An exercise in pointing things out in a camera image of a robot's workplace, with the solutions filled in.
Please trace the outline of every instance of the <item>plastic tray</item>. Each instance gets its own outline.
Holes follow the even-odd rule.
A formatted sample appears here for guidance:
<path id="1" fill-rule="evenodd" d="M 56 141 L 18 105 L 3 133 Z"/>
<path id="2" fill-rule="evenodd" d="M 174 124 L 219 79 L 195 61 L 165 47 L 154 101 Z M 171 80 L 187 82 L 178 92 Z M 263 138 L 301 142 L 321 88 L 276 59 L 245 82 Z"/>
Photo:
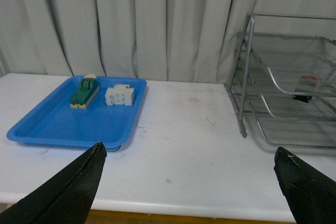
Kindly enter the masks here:
<path id="1" fill-rule="evenodd" d="M 108 151 L 117 150 L 131 134 L 147 82 L 135 78 L 98 77 L 100 90 L 88 108 L 72 109 L 69 100 L 82 78 L 71 77 L 61 84 L 8 131 L 8 139 L 85 148 L 102 141 Z M 129 84 L 134 88 L 133 106 L 106 105 L 105 92 L 115 84 Z"/>

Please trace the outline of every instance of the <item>metal wire rack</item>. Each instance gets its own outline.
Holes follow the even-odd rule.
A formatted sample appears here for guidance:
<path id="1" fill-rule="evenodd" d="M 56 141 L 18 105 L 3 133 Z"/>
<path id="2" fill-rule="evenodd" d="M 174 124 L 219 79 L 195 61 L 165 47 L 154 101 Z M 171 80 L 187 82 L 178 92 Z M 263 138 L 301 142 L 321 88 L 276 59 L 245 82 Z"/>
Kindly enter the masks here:
<path id="1" fill-rule="evenodd" d="M 234 71 L 225 85 L 242 136 L 247 135 L 243 115 L 254 115 L 270 144 L 336 147 L 336 42 L 318 36 L 255 33 L 258 15 L 336 20 L 246 16 L 238 34 Z M 240 93 L 232 90 L 234 79 Z"/>

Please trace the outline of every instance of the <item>white table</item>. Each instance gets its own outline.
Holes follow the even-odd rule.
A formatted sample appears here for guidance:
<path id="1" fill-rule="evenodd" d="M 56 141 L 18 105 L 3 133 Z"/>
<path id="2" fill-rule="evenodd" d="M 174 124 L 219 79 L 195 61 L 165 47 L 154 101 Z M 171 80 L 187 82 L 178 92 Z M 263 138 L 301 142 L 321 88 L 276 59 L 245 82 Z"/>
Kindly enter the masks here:
<path id="1" fill-rule="evenodd" d="M 85 150 L 9 141 L 8 130 L 68 77 L 0 78 L 0 202 L 15 203 Z M 294 221 L 274 153 L 246 122 L 242 138 L 220 84 L 148 81 L 134 135 L 108 153 L 93 209 Z M 288 149 L 336 179 L 336 151 Z"/>

